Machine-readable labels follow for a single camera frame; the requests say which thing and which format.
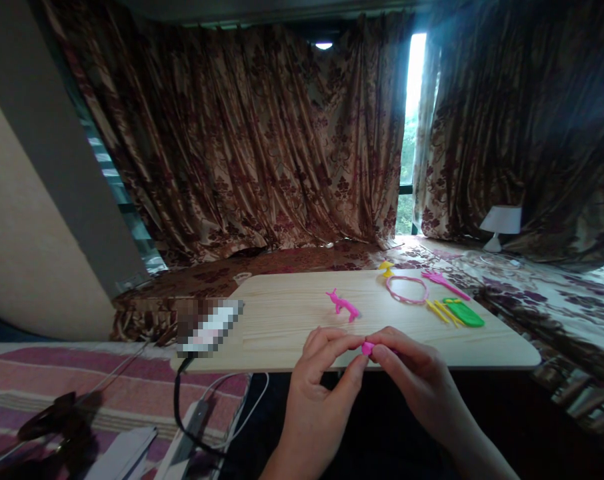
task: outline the lap desk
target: lap desk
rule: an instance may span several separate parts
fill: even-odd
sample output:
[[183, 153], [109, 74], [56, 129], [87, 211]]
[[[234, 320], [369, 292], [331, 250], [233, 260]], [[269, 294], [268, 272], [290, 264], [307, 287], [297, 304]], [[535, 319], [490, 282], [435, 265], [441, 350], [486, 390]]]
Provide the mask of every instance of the lap desk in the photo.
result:
[[[420, 277], [420, 270], [394, 270], [394, 274]], [[442, 353], [452, 368], [532, 369], [540, 362], [537, 350], [478, 302], [465, 304], [485, 325], [460, 327], [445, 323], [426, 305], [394, 300], [380, 270], [330, 271], [258, 275], [246, 280], [230, 296], [244, 301], [244, 312], [218, 351], [196, 358], [187, 372], [278, 372], [293, 370], [311, 330], [318, 326], [340, 327], [356, 335], [368, 335], [392, 325], [417, 341]], [[456, 297], [442, 285], [424, 279], [430, 300]], [[360, 317], [349, 323], [349, 312], [335, 313], [335, 305], [325, 292], [337, 288], [340, 298], [350, 301]], [[394, 292], [421, 299], [424, 287], [417, 282], [396, 279]], [[340, 356], [332, 369], [342, 369], [360, 353]], [[182, 359], [174, 357], [176, 369]], [[369, 369], [379, 369], [369, 362]]]

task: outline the toy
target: toy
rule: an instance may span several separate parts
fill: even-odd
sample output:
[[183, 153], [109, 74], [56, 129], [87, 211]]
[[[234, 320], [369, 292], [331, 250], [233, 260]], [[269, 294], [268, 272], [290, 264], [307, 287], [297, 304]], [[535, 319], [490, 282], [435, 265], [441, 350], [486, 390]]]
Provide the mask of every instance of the toy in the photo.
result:
[[429, 306], [429, 308], [431, 310], [433, 310], [434, 314], [436, 314], [438, 317], [440, 317], [442, 319], [443, 322], [451, 323], [450, 321], [447, 320], [447, 318], [444, 315], [442, 315], [442, 312], [440, 312], [440, 310], [437, 309], [437, 307], [433, 304], [433, 302], [427, 300], [427, 305]]
[[444, 299], [444, 304], [468, 327], [483, 327], [484, 320], [459, 299]]
[[[364, 342], [362, 344], [362, 355], [366, 355], [367, 357], [371, 356], [373, 354], [373, 347], [375, 346], [374, 343], [371, 342]], [[396, 349], [391, 349], [391, 351], [396, 354], [399, 355], [400, 352], [398, 352], [398, 350]]]
[[386, 269], [386, 272], [384, 272], [382, 274], [382, 276], [384, 276], [385, 278], [390, 278], [393, 276], [391, 267], [394, 267], [394, 264], [392, 264], [390, 261], [384, 260], [384, 262], [382, 262], [377, 269], [378, 270]]
[[446, 278], [444, 278], [441, 273], [430, 272], [428, 270], [424, 270], [424, 272], [422, 272], [422, 276], [424, 278], [428, 278], [429, 280], [431, 280], [434, 283], [439, 283], [440, 285], [444, 285], [446, 288], [448, 288], [449, 290], [451, 290], [454, 294], [459, 295], [464, 300], [471, 300], [470, 296], [468, 296], [462, 290], [460, 290], [460, 289], [455, 288], [454, 286], [452, 286], [452, 284], [450, 284], [449, 281], [446, 280]]
[[374, 343], [371, 342], [364, 342], [362, 344], [362, 355], [366, 355], [367, 357], [373, 353], [373, 347], [375, 346]]
[[[409, 280], [409, 281], [415, 281], [415, 282], [421, 283], [422, 286], [424, 287], [424, 297], [422, 298], [422, 300], [411, 300], [411, 299], [408, 299], [408, 298], [404, 298], [404, 297], [398, 295], [393, 290], [391, 290], [391, 280], [395, 280], [395, 279]], [[427, 300], [427, 298], [429, 298], [429, 288], [428, 288], [427, 284], [424, 283], [422, 281], [422, 279], [417, 279], [417, 278], [414, 278], [414, 277], [397, 277], [397, 276], [388, 277], [387, 278], [387, 290], [389, 291], [389, 293], [391, 294], [391, 296], [394, 299], [396, 299], [396, 300], [398, 300], [400, 302], [413, 303], [415, 305], [422, 305]]]
[[340, 310], [342, 310], [342, 307], [346, 308], [346, 310], [349, 311], [350, 315], [349, 315], [349, 323], [351, 323], [353, 320], [355, 320], [356, 317], [360, 316], [360, 310], [358, 310], [357, 308], [355, 308], [353, 306], [353, 304], [347, 300], [341, 299], [340, 297], [337, 296], [336, 291], [337, 289], [333, 289], [332, 293], [329, 292], [325, 292], [328, 296], [330, 296], [331, 301], [335, 304], [335, 312], [336, 313], [340, 313]]
[[460, 319], [458, 317], [456, 317], [454, 314], [452, 314], [449, 309], [446, 307], [446, 305], [442, 304], [441, 302], [439, 302], [438, 300], [433, 302], [440, 310], [442, 310], [442, 312], [444, 312], [446, 314], [446, 316], [448, 318], [450, 318], [451, 320], [453, 320], [453, 324], [455, 325], [455, 328], [458, 328], [458, 324], [462, 325], [464, 327], [464, 323], [462, 323], [460, 321]]

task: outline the paper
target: paper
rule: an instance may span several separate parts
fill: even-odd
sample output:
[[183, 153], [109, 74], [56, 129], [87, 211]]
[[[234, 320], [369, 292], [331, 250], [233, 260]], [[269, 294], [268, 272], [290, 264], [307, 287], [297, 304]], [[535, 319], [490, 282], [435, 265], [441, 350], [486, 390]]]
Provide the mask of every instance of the paper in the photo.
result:
[[143, 427], [120, 433], [109, 449], [89, 469], [84, 480], [135, 480], [149, 445], [157, 435], [155, 427]]

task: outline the black cable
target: black cable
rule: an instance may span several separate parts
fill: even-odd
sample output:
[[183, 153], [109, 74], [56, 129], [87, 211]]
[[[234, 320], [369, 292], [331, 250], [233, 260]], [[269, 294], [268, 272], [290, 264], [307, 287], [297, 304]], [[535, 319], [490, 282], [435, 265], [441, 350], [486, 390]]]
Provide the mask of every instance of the black cable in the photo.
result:
[[173, 388], [173, 415], [175, 416], [175, 422], [177, 423], [177, 426], [180, 428], [180, 430], [182, 430], [182, 432], [188, 438], [191, 439], [191, 441], [193, 442], [194, 445], [196, 445], [197, 447], [200, 447], [202, 450], [204, 450], [207, 453], [210, 453], [211, 455], [215, 455], [216, 457], [225, 458], [226, 455], [224, 453], [222, 453], [218, 450], [212, 449], [210, 446], [208, 446], [202, 440], [197, 438], [194, 434], [192, 434], [191, 432], [188, 432], [184, 428], [184, 425], [182, 425], [182, 418], [180, 418], [180, 375], [182, 375], [182, 372], [184, 372], [184, 370], [187, 369], [187, 367], [191, 364], [192, 361], [193, 361], [192, 357], [185, 358], [183, 360], [182, 364], [180, 365], [180, 368], [178, 368], [177, 375], [175, 376], [175, 387]]

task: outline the window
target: window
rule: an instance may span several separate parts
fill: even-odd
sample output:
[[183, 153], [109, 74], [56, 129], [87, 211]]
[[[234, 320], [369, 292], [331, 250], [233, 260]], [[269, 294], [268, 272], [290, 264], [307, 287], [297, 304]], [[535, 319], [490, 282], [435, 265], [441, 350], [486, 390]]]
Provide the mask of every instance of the window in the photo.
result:
[[424, 66], [424, 47], [426, 33], [416, 33], [411, 37], [409, 51], [409, 78], [407, 80], [407, 111], [404, 120], [404, 140], [400, 170], [400, 196], [397, 202], [396, 235], [414, 235], [417, 228], [413, 225], [413, 159], [417, 137], [417, 109], [422, 88], [422, 67]]
[[122, 182], [120, 174], [117, 172], [104, 144], [102, 144], [102, 140], [100, 140], [92, 120], [81, 119], [80, 122], [84, 127], [84, 132], [89, 140], [89, 144], [93, 149], [93, 154], [100, 164], [102, 175], [104, 175], [104, 178], [111, 188], [111, 192], [115, 197], [122, 218], [124, 218], [124, 222], [131, 232], [135, 246], [137, 247], [147, 271], [149, 273], [157, 273], [162, 270], [167, 270], [167, 266], [155, 248], [155, 243], [149, 235], [147, 228], [144, 226], [142, 218], [140, 218], [140, 215], [135, 210], [133, 202], [124, 188], [124, 182]]

